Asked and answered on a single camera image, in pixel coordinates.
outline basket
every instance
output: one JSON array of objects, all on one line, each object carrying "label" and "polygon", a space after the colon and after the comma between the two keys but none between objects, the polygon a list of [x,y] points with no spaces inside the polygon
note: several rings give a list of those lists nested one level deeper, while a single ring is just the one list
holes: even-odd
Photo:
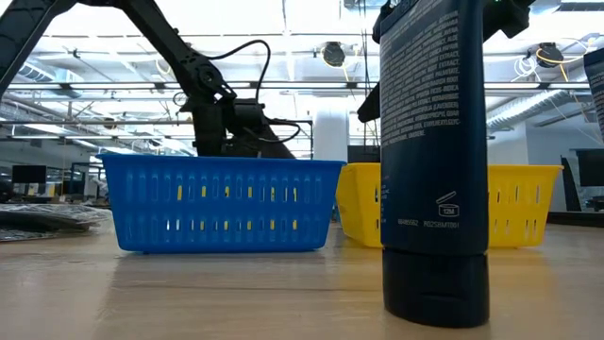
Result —
[{"label": "basket", "polygon": [[[489,247],[535,247],[544,240],[556,165],[489,165]],[[368,247],[380,242],[379,163],[344,167],[336,194],[344,233]]]},{"label": "basket", "polygon": [[143,252],[322,247],[342,162],[101,155],[118,244]]}]

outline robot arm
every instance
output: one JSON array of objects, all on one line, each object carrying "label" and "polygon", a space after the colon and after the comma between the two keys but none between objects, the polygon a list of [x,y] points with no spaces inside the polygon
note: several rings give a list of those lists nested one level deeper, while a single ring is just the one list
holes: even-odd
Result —
[{"label": "robot arm", "polygon": [[256,156],[260,151],[277,158],[294,157],[285,145],[260,141],[259,136],[276,139],[263,106],[253,99],[237,99],[210,59],[180,39],[153,0],[12,0],[0,18],[0,94],[52,20],[76,3],[121,9],[164,57],[188,96],[181,111],[193,115],[193,145],[199,156],[228,154],[229,130],[235,135],[233,156]]}]

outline yellow plastic basket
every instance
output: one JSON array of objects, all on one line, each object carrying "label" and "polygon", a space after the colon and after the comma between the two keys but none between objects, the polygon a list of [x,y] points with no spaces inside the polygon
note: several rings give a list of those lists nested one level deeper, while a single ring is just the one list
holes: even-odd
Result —
[{"label": "yellow plastic basket", "polygon": [[[544,240],[556,165],[489,166],[489,247],[535,247]],[[336,198],[344,233],[368,247],[379,236],[379,163],[345,166]]]}]

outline wooden table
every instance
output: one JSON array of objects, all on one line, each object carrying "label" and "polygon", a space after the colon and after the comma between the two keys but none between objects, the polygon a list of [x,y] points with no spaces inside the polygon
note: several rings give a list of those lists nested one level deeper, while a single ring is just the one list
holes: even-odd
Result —
[{"label": "wooden table", "polygon": [[601,339],[604,229],[549,226],[490,251],[491,322],[436,329],[383,309],[381,252],[339,229],[300,254],[139,255],[115,236],[0,245],[0,338]]}]

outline bottle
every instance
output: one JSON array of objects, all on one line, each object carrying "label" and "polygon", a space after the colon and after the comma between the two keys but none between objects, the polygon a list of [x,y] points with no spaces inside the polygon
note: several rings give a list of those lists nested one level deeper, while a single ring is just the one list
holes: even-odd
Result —
[{"label": "bottle", "polygon": [[381,26],[384,302],[431,326],[489,318],[482,9],[403,1]]}]

